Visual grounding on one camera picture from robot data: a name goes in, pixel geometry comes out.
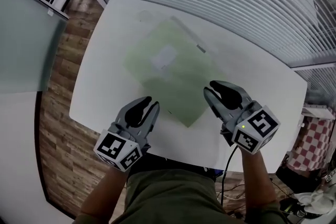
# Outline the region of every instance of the wooden floor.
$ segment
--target wooden floor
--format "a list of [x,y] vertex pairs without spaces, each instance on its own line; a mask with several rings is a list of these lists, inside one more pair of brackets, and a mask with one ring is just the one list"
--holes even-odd
[[[40,154],[49,198],[65,211],[77,215],[82,202],[104,176],[107,165],[93,153],[98,134],[69,117],[69,108],[77,73],[92,32],[103,8],[96,0],[71,0],[66,9],[70,19],[62,35],[48,91],[43,93],[40,111]],[[274,182],[291,193],[275,175]],[[225,189],[243,184],[242,173],[228,172]],[[216,183],[216,190],[221,184]],[[279,199],[286,195],[275,187]],[[244,197],[244,186],[226,191],[225,195]],[[113,219],[123,212],[125,189]],[[225,198],[227,212],[245,213],[244,199]]]

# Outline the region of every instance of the green cloth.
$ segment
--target green cloth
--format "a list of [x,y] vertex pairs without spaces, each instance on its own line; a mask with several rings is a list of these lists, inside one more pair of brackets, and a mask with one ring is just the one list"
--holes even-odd
[[225,80],[210,55],[172,19],[132,47],[123,66],[144,87],[143,95],[159,101],[186,127],[208,108],[203,88],[211,80]]
[[[277,204],[247,213],[247,223],[284,224]],[[185,170],[157,170],[132,175],[127,184],[125,212],[117,224],[242,223],[225,214],[217,201],[215,184],[207,177]],[[105,224],[81,215],[74,224]]]

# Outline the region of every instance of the red and white checkered cloth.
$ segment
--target red and white checkered cloth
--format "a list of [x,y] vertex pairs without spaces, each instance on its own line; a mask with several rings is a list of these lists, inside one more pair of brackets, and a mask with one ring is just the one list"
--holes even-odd
[[333,120],[310,119],[307,134],[288,161],[288,165],[296,170],[311,171],[324,166]]

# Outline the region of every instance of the person's arm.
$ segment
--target person's arm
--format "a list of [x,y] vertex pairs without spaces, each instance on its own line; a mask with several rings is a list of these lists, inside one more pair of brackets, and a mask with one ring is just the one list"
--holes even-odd
[[251,155],[244,150],[243,170],[246,208],[261,207],[277,201],[277,195],[267,174],[261,152]]
[[82,204],[80,214],[108,223],[126,183],[127,175],[128,173],[111,167]]

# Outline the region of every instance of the white table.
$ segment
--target white table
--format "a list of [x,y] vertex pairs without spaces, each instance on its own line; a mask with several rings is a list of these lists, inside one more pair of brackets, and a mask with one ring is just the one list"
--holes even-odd
[[[141,0],[110,0],[85,52],[72,96],[70,117],[96,132],[107,129],[120,108],[144,96],[144,89],[122,66],[135,46],[155,26],[177,17],[204,42],[229,82],[243,87],[281,122],[262,149],[269,173],[280,165],[294,139],[307,83],[282,62],[249,41],[190,14]],[[150,153],[189,164],[224,169],[234,147],[219,134],[221,121],[212,111],[189,128],[161,110],[149,134]],[[229,170],[242,171],[234,154]]]

